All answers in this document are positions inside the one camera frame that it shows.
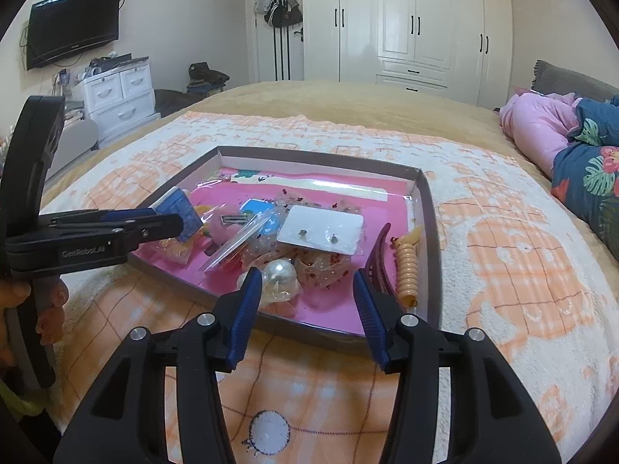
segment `hand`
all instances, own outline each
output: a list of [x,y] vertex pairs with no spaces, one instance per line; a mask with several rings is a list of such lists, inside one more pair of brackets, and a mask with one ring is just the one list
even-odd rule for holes
[[[12,309],[24,303],[30,296],[32,288],[28,283],[10,278],[0,281],[0,367],[17,365],[15,355],[10,348],[7,336],[4,310]],[[49,345],[63,337],[64,310],[63,305],[69,299],[69,290],[61,281],[52,289],[52,307],[44,310],[36,322],[36,333],[41,335],[41,345]]]

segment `gray pillow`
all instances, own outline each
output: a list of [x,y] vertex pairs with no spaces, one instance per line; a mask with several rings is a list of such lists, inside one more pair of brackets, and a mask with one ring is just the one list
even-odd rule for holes
[[575,92],[579,97],[588,97],[604,102],[619,94],[619,89],[582,73],[564,70],[546,61],[535,65],[533,90],[542,94],[569,94]]

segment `drawer handle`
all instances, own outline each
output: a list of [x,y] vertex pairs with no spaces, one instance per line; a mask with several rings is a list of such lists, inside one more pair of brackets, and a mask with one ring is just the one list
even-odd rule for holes
[[135,110],[136,110],[136,107],[134,106],[133,108],[131,108],[130,110],[127,110],[126,112],[119,113],[118,118],[122,120],[131,119],[131,117],[134,116],[135,114]]

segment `drawer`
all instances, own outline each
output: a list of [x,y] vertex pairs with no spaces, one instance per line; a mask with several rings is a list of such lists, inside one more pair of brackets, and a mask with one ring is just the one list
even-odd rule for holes
[[98,78],[84,85],[87,107],[90,112],[105,108],[123,98],[120,74]]
[[136,66],[131,70],[120,72],[120,83],[125,97],[131,97],[140,92],[150,91],[153,86],[150,80],[150,68],[147,64]]
[[91,118],[97,122],[100,139],[103,140],[120,126],[131,124],[153,113],[155,113],[155,95],[150,90],[144,96],[132,101],[95,112],[91,114]]
[[447,86],[447,72],[433,70],[413,63],[394,61],[391,59],[381,60],[381,68],[386,75],[394,75],[400,78],[420,80],[435,85]]
[[431,96],[449,97],[447,87],[441,85],[433,85],[430,83],[416,82],[405,78],[385,77],[384,75],[376,76],[377,85],[392,85],[402,90],[413,92],[423,92]]

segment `flat screen tv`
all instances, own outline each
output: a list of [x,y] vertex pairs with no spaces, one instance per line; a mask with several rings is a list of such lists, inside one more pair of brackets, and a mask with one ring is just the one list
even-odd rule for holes
[[119,0],[45,0],[32,5],[26,69],[118,40]]

